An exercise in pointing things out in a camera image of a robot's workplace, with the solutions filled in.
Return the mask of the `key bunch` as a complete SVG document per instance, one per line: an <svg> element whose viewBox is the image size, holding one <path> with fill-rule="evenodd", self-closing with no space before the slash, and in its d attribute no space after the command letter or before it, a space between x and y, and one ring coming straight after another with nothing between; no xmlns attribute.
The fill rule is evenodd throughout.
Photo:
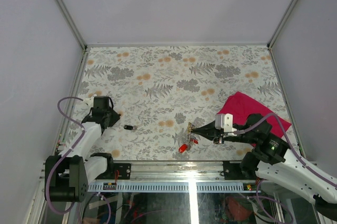
<svg viewBox="0 0 337 224"><path fill-rule="evenodd" d="M184 153L186 151L189 151L192 146L198 145L199 140L192 134L192 130L195 128L195 126L189 122L187 126L187 139L180 145L179 147L179 153Z"/></svg>

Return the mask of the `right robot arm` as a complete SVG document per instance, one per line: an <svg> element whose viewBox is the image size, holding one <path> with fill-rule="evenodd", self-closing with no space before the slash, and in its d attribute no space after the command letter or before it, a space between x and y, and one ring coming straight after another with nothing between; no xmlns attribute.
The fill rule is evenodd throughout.
<svg viewBox="0 0 337 224"><path fill-rule="evenodd" d="M235 124L233 115L228 113L216 115L213 122L202 127L192 126L189 132L215 144L225 141L254 144L240 163L244 178L255 176L274 182L313 204L321 215L336 220L336 178L300 156L287 135L280 138L272 133L273 127L267 121L270 117L285 130L274 113L250 114L244 125Z"/></svg>

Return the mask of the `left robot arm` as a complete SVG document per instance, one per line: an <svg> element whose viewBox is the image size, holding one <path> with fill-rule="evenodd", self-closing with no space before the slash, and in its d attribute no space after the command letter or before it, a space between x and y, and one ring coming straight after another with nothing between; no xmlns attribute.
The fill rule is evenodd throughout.
<svg viewBox="0 0 337 224"><path fill-rule="evenodd" d="M121 116L114 111L109 96L94 96L84 102L90 107L89 113L81 122L70 119L80 127L79 135L63 151L45 161L45 199L49 203L81 202L92 181L116 174L111 154L89 154L89 151Z"/></svg>

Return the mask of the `black head silver key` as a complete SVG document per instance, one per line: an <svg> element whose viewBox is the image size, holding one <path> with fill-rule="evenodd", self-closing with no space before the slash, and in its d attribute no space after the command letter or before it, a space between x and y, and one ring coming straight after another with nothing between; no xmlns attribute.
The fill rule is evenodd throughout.
<svg viewBox="0 0 337 224"><path fill-rule="evenodd" d="M142 124L139 124L139 125L124 125L123 128L124 128L125 130L129 130L129 131L136 131L136 130L138 130L141 126L142 126Z"/></svg>

